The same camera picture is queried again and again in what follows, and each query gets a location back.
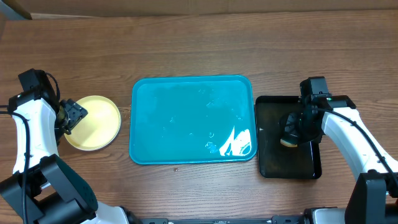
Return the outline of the green yellow sponge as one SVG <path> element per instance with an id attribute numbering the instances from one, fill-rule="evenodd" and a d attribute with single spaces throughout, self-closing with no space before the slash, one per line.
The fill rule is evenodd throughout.
<path id="1" fill-rule="evenodd" d="M 285 146 L 285 147 L 297 147 L 298 144 L 296 142 L 293 142 L 291 139 L 280 139 L 280 143 L 281 145 Z"/>

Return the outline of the green rimmed plate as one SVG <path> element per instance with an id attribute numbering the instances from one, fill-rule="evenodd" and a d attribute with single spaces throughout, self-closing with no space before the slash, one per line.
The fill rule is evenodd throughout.
<path id="1" fill-rule="evenodd" d="M 65 139 L 82 151 L 95 151 L 109 145 L 121 128 L 121 114 L 118 107 L 104 96 L 92 95 L 81 98 L 77 103 L 88 114 L 73 128 Z"/>

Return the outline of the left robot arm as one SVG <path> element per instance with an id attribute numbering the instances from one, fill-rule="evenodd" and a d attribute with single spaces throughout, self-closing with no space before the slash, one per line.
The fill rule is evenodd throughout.
<path id="1" fill-rule="evenodd" d="M 125 208 L 97 201 L 88 183 L 59 158 L 50 103 L 16 95 L 8 114 L 17 127 L 17 159 L 13 174 L 1 182 L 1 197 L 24 223 L 137 222 Z"/>

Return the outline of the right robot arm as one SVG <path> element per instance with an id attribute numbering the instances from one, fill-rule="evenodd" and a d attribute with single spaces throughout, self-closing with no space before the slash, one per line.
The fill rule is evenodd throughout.
<path id="1" fill-rule="evenodd" d="M 337 146 L 356 180 L 344 211 L 345 223 L 397 223 L 397 160 L 377 142 L 346 95 L 309 95 L 302 107 L 279 121 L 281 144 L 288 147 L 328 136 Z"/>

